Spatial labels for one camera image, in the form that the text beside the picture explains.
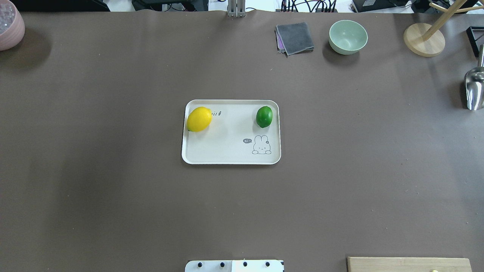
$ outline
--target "towel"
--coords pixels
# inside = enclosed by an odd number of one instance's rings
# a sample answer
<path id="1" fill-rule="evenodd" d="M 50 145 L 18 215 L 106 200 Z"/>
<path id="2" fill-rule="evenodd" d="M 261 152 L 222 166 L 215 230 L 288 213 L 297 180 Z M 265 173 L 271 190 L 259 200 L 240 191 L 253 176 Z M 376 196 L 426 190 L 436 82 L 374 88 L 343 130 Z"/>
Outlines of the towel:
<path id="1" fill-rule="evenodd" d="M 277 50 L 288 56 L 314 49 L 313 39 L 306 22 L 291 25 L 276 25 Z"/>

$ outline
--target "pink pot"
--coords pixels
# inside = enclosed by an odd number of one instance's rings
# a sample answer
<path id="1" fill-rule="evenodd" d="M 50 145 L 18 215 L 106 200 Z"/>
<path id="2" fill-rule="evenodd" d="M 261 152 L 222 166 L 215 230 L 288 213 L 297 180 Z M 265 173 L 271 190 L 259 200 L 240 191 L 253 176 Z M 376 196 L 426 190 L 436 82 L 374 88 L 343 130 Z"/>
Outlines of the pink pot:
<path id="1" fill-rule="evenodd" d="M 0 0 L 0 4 L 7 4 L 12 2 L 8 0 Z M 18 12 L 15 5 L 12 4 L 15 9 L 15 18 L 10 27 L 0 34 L 0 51 L 10 49 L 20 43 L 25 34 L 24 19 Z"/>

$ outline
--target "wooden mug tree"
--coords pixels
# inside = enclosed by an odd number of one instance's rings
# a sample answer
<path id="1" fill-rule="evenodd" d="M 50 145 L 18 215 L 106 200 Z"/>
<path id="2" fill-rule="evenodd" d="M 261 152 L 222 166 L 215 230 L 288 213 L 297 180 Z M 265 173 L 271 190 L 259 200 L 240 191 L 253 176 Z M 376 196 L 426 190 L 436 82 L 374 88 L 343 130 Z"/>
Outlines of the wooden mug tree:
<path id="1" fill-rule="evenodd" d="M 430 6 L 444 12 L 434 25 L 417 23 L 409 26 L 403 33 L 403 40 L 413 53 L 423 57 L 435 57 L 442 53 L 445 47 L 445 38 L 439 29 L 454 15 L 454 13 L 467 12 L 482 9 L 484 6 L 459 9 L 467 0 L 456 0 L 449 9 L 443 8 L 435 3 Z"/>

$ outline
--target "bunny drawing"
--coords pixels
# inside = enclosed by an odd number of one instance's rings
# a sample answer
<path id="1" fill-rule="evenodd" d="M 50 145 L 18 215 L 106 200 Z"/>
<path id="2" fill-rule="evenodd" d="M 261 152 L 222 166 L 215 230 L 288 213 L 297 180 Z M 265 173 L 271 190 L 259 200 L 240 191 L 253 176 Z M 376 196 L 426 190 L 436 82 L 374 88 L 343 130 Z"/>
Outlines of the bunny drawing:
<path id="1" fill-rule="evenodd" d="M 271 145 L 267 136 L 257 135 L 254 139 L 254 151 L 252 154 L 271 154 Z"/>

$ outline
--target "lime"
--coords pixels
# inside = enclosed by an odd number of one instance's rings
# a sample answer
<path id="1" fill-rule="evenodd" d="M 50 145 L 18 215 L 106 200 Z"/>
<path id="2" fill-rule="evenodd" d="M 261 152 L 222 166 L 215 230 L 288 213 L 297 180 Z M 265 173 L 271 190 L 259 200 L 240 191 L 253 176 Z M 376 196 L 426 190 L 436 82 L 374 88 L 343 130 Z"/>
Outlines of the lime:
<path id="1" fill-rule="evenodd" d="M 186 127 L 189 131 L 199 132 L 206 129 L 212 121 L 212 111 L 206 107 L 198 107 L 188 115 Z"/>
<path id="2" fill-rule="evenodd" d="M 272 110 L 263 106 L 257 111 L 256 122 L 260 127 L 268 127 L 272 122 Z"/>

